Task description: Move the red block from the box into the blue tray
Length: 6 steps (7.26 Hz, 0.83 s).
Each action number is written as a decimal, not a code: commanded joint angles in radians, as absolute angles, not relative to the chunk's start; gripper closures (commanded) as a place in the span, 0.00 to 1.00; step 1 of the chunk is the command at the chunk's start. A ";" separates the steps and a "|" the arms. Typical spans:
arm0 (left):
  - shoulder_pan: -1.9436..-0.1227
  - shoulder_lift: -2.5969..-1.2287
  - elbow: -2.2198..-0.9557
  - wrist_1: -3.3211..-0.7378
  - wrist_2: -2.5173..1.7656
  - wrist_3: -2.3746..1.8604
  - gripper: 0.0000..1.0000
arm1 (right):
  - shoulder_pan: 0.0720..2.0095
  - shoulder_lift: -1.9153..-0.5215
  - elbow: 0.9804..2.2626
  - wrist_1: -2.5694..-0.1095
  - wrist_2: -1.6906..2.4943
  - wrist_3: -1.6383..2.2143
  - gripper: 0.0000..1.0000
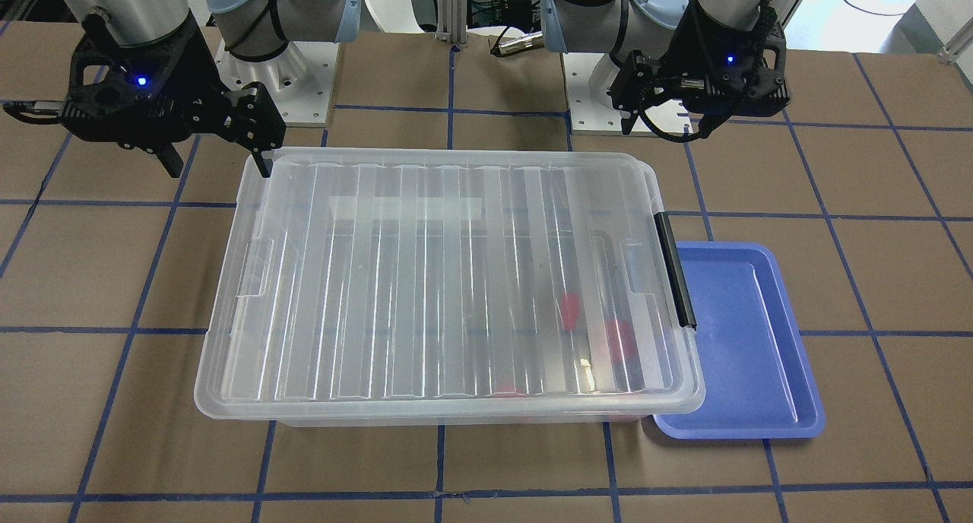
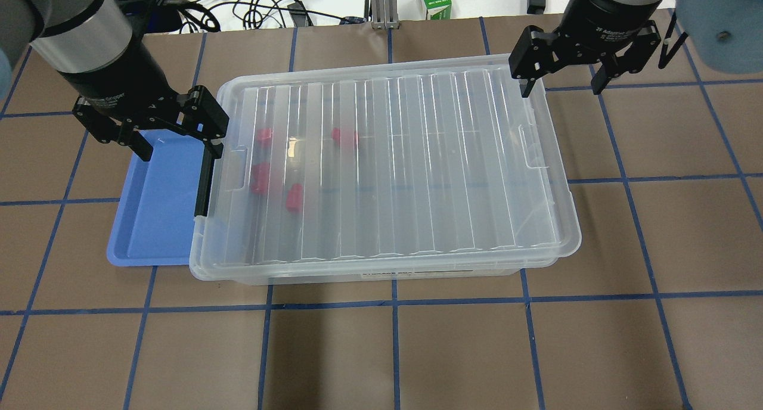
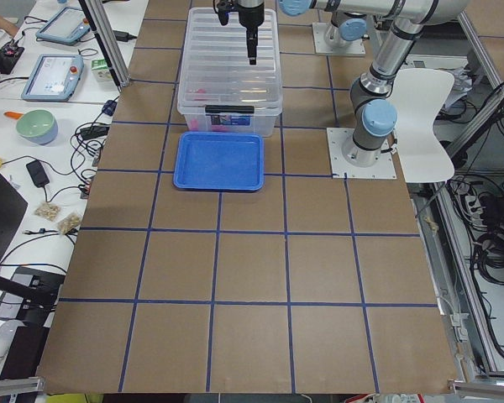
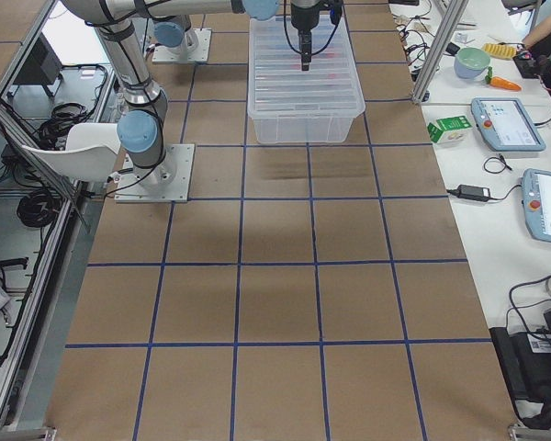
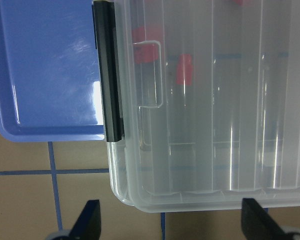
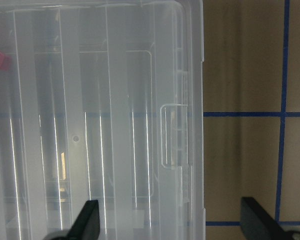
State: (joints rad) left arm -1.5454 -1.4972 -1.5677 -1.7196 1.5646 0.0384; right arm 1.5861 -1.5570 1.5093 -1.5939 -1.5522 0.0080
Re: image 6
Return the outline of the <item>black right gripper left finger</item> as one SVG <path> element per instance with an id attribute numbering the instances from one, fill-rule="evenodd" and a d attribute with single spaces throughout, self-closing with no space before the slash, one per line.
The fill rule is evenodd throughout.
<path id="1" fill-rule="evenodd" d="M 98 240 L 101 232 L 99 201 L 87 200 L 70 229 L 49 233 L 47 240 Z"/>

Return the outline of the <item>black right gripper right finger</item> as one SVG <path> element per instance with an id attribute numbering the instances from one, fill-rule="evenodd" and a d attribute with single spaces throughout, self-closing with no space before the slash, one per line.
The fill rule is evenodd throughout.
<path id="1" fill-rule="evenodd" d="M 247 240 L 300 240 L 300 231 L 284 230 L 253 197 L 240 200 L 240 229 Z"/>

